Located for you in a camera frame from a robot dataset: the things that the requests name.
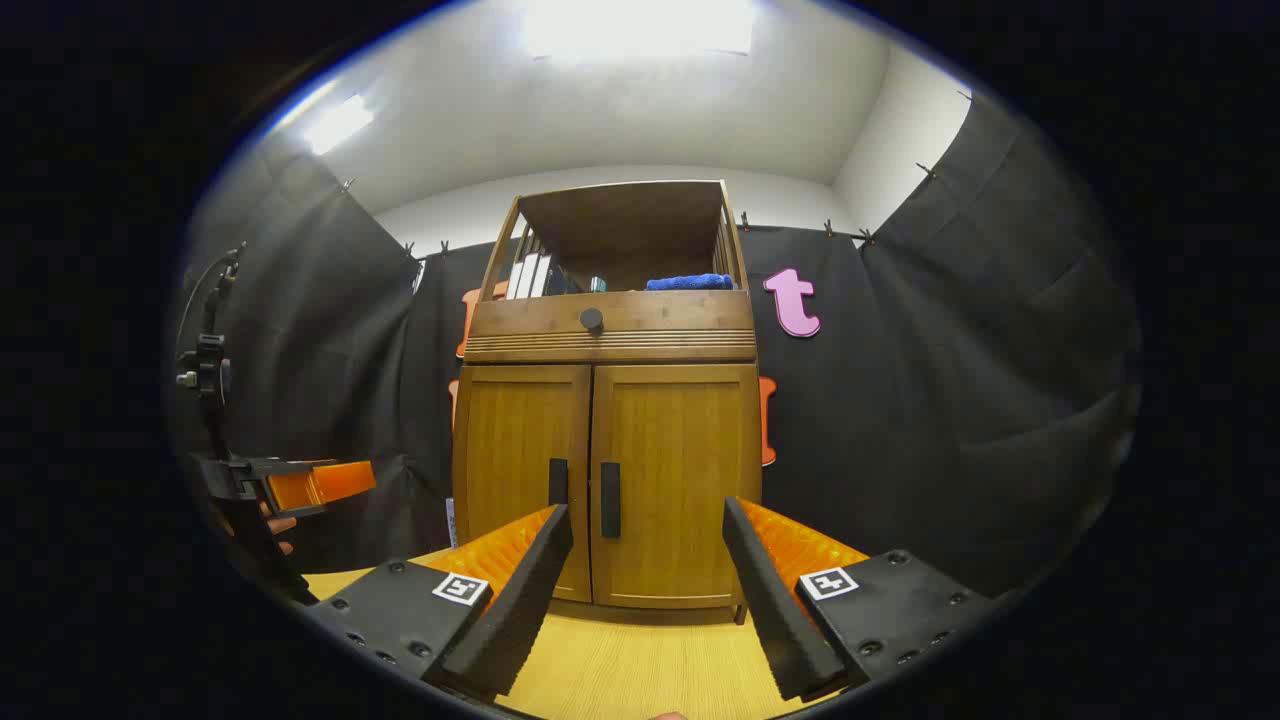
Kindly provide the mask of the wooden cabinet drawer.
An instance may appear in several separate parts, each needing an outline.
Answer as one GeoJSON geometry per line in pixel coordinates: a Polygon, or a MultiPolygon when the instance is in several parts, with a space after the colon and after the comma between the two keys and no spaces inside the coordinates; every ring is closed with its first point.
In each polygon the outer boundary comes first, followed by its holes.
{"type": "Polygon", "coordinates": [[[750,299],[731,291],[572,293],[476,304],[465,345],[467,364],[754,363],[750,299]],[[579,315],[603,311],[589,334],[579,315]]]}

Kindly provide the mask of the black backdrop cloth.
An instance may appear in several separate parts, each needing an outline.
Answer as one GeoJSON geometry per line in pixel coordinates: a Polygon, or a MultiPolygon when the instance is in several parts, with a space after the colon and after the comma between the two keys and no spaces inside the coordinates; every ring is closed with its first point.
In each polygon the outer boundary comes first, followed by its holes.
{"type": "MultiPolygon", "coordinates": [[[[376,487],[292,533],[301,573],[448,546],[447,384],[489,243],[416,263],[317,160],[242,156],[189,228],[197,274],[246,246],[220,306],[227,433],[247,456],[372,462],[376,487]]],[[[751,225],[771,400],[767,507],[868,553],[908,550],[987,596],[1056,564],[1106,505],[1140,396],[1140,328],[1083,181],[975,95],[874,243],[751,225]]]]}

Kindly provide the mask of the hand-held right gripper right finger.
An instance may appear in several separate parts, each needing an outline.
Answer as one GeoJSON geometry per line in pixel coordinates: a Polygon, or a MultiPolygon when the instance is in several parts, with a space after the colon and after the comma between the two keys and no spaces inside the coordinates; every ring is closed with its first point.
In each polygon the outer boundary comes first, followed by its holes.
{"type": "Polygon", "coordinates": [[[869,556],[745,498],[724,501],[722,536],[783,700],[884,684],[997,606],[913,552],[869,556]]]}

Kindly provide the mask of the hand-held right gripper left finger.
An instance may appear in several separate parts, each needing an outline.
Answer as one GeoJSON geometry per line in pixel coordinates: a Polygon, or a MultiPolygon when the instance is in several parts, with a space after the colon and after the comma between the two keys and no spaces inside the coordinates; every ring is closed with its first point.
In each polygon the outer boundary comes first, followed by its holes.
{"type": "Polygon", "coordinates": [[[568,507],[548,505],[429,564],[387,561],[305,616],[411,682],[508,694],[572,547],[568,507]]]}

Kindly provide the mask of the wooden shoe cabinet door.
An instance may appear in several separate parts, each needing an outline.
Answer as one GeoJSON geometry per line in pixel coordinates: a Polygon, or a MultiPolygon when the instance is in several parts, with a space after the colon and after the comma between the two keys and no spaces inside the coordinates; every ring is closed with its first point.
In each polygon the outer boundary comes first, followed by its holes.
{"type": "Polygon", "coordinates": [[[454,527],[461,544],[548,506],[548,461],[570,464],[573,547],[554,597],[593,601],[588,460],[593,370],[462,366],[453,421],[454,527]]]}
{"type": "Polygon", "coordinates": [[[756,366],[598,366],[589,469],[595,603],[654,610],[742,603],[722,523],[728,497],[762,493],[756,366]],[[621,466],[618,539],[600,533],[602,462],[621,466]]]}

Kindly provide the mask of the wooden double-door shoe cabinet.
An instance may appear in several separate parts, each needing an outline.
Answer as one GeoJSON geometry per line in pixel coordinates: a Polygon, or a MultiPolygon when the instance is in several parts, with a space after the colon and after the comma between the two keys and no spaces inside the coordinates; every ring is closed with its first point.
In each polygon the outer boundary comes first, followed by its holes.
{"type": "MultiPolygon", "coordinates": [[[[649,279],[716,273],[731,275],[733,290],[748,292],[753,309],[745,252],[722,181],[636,181],[526,193],[511,204],[488,259],[483,283],[468,304],[470,319],[461,346],[460,373],[467,364],[463,360],[465,345],[476,304],[506,300],[513,263],[524,254],[531,258],[527,260],[522,299],[530,299],[529,286],[540,252],[552,256],[543,297],[645,291],[649,279]]],[[[754,363],[696,364],[756,366],[763,468],[764,419],[758,343],[754,363]]],[[[713,609],[637,610],[682,612],[713,609]]],[[[731,612],[736,624],[744,624],[748,615],[744,593],[741,605],[724,610],[731,612]]]]}

